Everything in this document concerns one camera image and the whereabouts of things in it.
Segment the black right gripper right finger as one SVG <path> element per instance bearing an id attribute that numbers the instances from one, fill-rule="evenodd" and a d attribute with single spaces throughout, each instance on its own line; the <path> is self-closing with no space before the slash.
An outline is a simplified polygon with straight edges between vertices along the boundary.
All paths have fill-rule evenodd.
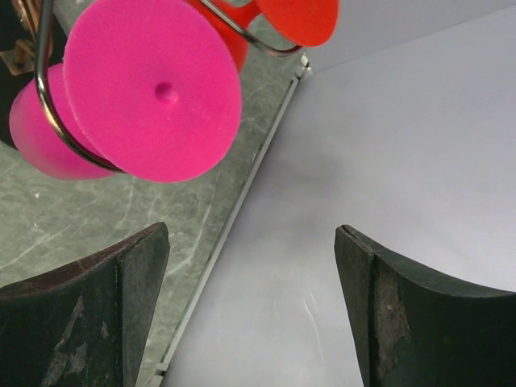
<path id="1" fill-rule="evenodd" d="M 513 292 L 441 273 L 348 225 L 334 249 L 364 385 L 514 385 Z"/>

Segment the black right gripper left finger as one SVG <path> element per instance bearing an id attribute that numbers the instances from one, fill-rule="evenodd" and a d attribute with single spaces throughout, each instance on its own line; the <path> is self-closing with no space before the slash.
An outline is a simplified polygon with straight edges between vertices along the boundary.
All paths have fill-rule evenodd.
<path id="1" fill-rule="evenodd" d="M 169 260 L 155 223 L 1 288 L 3 386 L 134 386 Z"/>

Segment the magenta plastic wine glass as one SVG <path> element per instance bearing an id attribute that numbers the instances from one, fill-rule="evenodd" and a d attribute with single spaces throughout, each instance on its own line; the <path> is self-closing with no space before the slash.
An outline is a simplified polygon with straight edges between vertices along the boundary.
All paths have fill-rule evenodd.
<path id="1" fill-rule="evenodd" d="M 96 1 L 48 70 L 58 115 L 90 152 L 158 183 L 187 181 L 229 151 L 239 73 L 214 27 L 184 1 Z"/>

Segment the red plastic wine glass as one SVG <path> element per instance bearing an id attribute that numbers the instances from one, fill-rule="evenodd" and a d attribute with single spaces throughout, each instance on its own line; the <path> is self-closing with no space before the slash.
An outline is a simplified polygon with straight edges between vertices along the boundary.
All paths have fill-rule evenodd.
<path id="1" fill-rule="evenodd" d="M 317 47 L 332 36 L 339 17 L 339 1 L 248 1 L 235 6 L 227 1 L 191 1 L 223 38 L 235 66 L 241 70 L 253 45 L 270 56 L 289 56 L 303 47 Z M 293 43 L 274 48 L 256 38 L 248 26 L 263 15 L 277 32 Z"/>

